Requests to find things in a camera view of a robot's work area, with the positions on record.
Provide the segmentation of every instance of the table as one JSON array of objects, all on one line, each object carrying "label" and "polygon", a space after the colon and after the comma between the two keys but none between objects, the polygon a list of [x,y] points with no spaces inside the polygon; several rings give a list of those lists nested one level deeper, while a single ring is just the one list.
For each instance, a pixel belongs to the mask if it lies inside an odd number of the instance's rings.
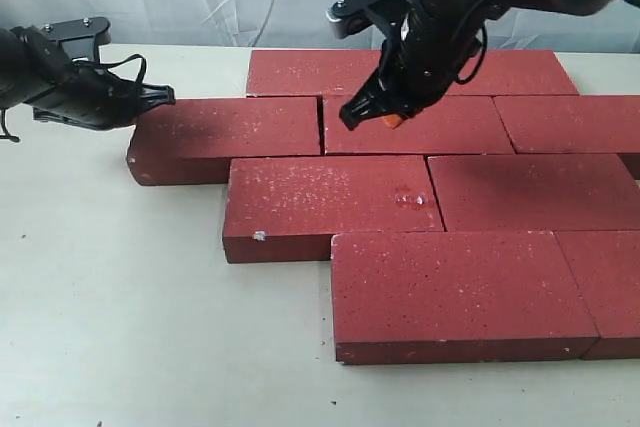
[{"label": "table", "polygon": [[[110,45],[180,98],[242,97],[251,50]],[[640,56],[558,54],[584,94],[640,94]],[[132,78],[136,63],[116,70]],[[640,361],[346,367],[328,263],[227,265],[226,186],[143,188],[131,129],[9,113],[0,144],[0,425],[640,423]]]}]

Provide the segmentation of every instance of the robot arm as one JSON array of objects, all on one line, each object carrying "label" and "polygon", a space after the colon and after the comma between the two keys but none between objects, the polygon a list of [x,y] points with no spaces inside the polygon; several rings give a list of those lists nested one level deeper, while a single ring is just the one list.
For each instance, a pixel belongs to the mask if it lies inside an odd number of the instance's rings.
[{"label": "robot arm", "polygon": [[[159,105],[175,104],[170,86],[143,83],[146,61],[133,55],[117,64],[100,63],[99,48],[109,43],[104,17],[35,27],[0,29],[0,139],[18,142],[6,127],[6,112],[24,103],[34,119],[91,130],[131,124]],[[109,72],[141,60],[135,81]]]},{"label": "robot arm", "polygon": [[[327,12],[338,38],[375,25],[385,36],[377,69],[340,111],[348,129],[394,116],[397,123],[438,102],[477,74],[487,50],[486,20],[511,8],[593,15],[612,0],[339,0]],[[626,0],[640,7],[640,0]],[[460,72],[478,56],[465,79]]]}]

